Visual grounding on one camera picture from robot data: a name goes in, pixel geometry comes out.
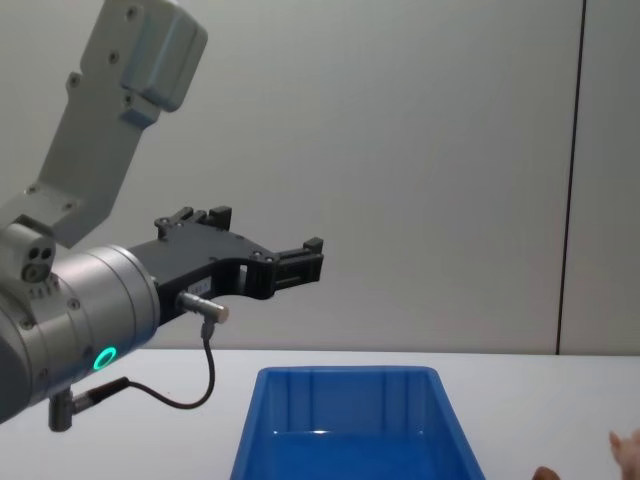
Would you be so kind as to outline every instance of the white wall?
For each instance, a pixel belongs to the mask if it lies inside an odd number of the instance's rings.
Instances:
[[[640,3],[589,0],[562,353],[640,353]]]
[[[224,299],[219,346],[553,351],[579,0],[182,3],[210,32],[192,90],[82,247],[228,204],[239,233],[319,235],[327,259],[320,284]],[[35,177],[99,7],[0,4],[0,201]]]

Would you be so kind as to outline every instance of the blue plastic bin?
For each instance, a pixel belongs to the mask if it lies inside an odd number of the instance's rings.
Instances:
[[[232,480],[483,480],[435,370],[267,368]]]

